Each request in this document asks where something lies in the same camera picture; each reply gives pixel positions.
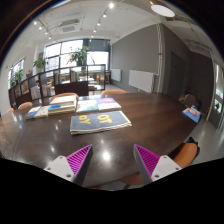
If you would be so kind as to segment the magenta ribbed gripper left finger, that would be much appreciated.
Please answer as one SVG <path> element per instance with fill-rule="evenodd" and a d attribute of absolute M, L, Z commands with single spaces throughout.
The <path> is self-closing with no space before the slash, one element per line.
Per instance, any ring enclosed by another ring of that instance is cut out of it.
<path fill-rule="evenodd" d="M 92 145 L 87 145 L 67 157 L 58 156 L 48 164 L 45 171 L 81 186 L 84 182 L 92 155 Z"/>

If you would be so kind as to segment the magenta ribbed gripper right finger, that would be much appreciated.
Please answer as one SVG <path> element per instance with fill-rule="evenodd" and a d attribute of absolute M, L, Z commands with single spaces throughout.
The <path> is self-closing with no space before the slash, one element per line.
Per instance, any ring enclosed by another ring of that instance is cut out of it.
<path fill-rule="evenodd" d="M 144 185 L 181 170 L 168 155 L 158 156 L 137 144 L 134 145 L 133 152 Z"/>

